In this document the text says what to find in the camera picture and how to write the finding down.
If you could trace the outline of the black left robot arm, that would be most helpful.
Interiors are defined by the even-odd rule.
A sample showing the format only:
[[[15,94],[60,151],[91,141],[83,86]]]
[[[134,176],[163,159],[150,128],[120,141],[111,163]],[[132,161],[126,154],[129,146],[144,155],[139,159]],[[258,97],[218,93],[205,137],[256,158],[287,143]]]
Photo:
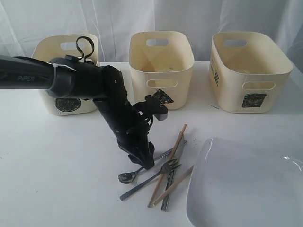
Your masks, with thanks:
[[[53,98],[92,100],[132,162],[154,167],[149,126],[127,99],[122,73],[66,58],[50,63],[27,57],[0,57],[1,89],[40,89]]]

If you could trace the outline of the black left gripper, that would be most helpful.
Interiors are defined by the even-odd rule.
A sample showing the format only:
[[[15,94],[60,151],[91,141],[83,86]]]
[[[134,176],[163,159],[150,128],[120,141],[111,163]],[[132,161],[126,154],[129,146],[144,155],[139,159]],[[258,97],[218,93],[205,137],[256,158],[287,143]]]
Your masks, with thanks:
[[[113,66],[99,68],[103,85],[102,94],[93,99],[110,129],[116,136],[119,147],[128,153],[129,159],[144,169],[154,167],[154,145],[148,141],[139,113],[127,99],[122,73]]]

